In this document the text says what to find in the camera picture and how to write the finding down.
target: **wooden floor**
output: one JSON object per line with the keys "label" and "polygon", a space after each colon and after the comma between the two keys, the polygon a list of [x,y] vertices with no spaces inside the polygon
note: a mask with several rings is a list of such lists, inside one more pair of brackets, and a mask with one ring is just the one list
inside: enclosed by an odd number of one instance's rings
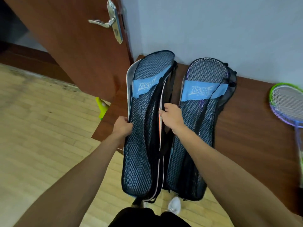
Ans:
{"label": "wooden floor", "polygon": [[[98,146],[91,139],[98,115],[93,96],[0,65],[1,226],[13,226],[40,194]],[[133,202],[121,188],[122,164],[116,152],[81,226],[108,226]],[[159,215],[172,197],[162,191],[148,207]],[[209,190],[199,202],[181,203],[179,216],[191,226],[232,226]]]}

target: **black shorts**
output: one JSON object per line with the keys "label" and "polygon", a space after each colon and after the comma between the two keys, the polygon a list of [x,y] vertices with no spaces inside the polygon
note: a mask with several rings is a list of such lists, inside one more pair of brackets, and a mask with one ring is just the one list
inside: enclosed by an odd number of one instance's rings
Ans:
{"label": "black shorts", "polygon": [[108,227],[116,226],[190,227],[189,224],[172,212],[164,212],[158,216],[150,208],[132,207],[121,210]]}

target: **person's left hand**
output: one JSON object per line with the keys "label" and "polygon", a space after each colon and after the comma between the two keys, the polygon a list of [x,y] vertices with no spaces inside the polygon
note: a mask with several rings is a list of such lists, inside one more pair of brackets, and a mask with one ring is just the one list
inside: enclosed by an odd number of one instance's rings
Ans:
{"label": "person's left hand", "polygon": [[112,134],[118,136],[118,138],[123,139],[126,136],[131,134],[133,124],[127,122],[127,118],[123,116],[119,116],[116,120],[113,128]]}

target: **hand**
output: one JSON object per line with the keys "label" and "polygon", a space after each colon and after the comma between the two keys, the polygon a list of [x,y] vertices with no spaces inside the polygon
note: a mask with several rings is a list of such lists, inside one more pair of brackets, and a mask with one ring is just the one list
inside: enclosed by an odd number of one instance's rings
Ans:
{"label": "hand", "polygon": [[118,136],[118,138],[122,139],[131,134],[133,124],[127,122],[127,118],[123,116],[119,116],[116,120],[113,128],[112,134]]}
{"label": "hand", "polygon": [[166,126],[172,129],[174,134],[176,134],[179,128],[185,126],[181,109],[172,103],[165,103],[164,107],[165,111],[159,110],[159,114],[162,116],[162,121]]}

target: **blue label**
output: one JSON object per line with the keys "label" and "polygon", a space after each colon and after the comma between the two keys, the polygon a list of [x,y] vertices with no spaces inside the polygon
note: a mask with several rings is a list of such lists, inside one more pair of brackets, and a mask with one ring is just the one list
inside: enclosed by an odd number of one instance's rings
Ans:
{"label": "blue label", "polygon": [[140,80],[134,80],[133,82],[133,96],[134,98],[138,98],[139,95],[145,94],[149,92],[149,90],[156,84],[159,83],[159,80],[161,77],[164,76],[164,74],[168,71],[168,69],[171,67],[166,67],[162,72],[158,73],[157,75],[146,78],[146,79],[140,79]]}
{"label": "blue label", "polygon": [[209,99],[210,96],[212,99],[215,99],[220,97],[221,95],[224,95],[227,90],[227,87],[228,84],[186,80],[184,81],[181,101],[184,102],[190,99]]}

